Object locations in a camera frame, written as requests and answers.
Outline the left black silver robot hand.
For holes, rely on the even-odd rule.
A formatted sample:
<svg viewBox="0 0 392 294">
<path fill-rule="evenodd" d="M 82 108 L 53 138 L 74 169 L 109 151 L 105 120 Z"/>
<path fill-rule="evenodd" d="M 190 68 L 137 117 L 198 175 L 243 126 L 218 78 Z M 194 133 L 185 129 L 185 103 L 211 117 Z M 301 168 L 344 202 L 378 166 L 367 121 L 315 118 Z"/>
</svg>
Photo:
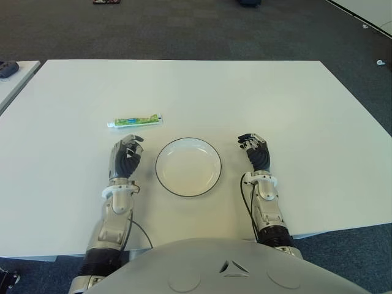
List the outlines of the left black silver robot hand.
<svg viewBox="0 0 392 294">
<path fill-rule="evenodd" d="M 109 159 L 108 178 L 129 178 L 141 160 L 144 139 L 130 134 L 114 144 Z"/>
</svg>

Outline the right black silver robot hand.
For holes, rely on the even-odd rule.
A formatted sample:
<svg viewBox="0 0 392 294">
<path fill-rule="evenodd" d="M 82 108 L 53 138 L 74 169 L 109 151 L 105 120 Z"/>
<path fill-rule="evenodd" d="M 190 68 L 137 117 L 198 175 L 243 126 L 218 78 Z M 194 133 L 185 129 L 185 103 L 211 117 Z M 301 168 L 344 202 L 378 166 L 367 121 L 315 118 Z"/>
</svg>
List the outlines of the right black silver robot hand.
<svg viewBox="0 0 392 294">
<path fill-rule="evenodd" d="M 270 153 L 268 144 L 264 138 L 255 134 L 248 133 L 238 137 L 239 147 L 245 150 L 254 171 L 270 170 Z"/>
</svg>

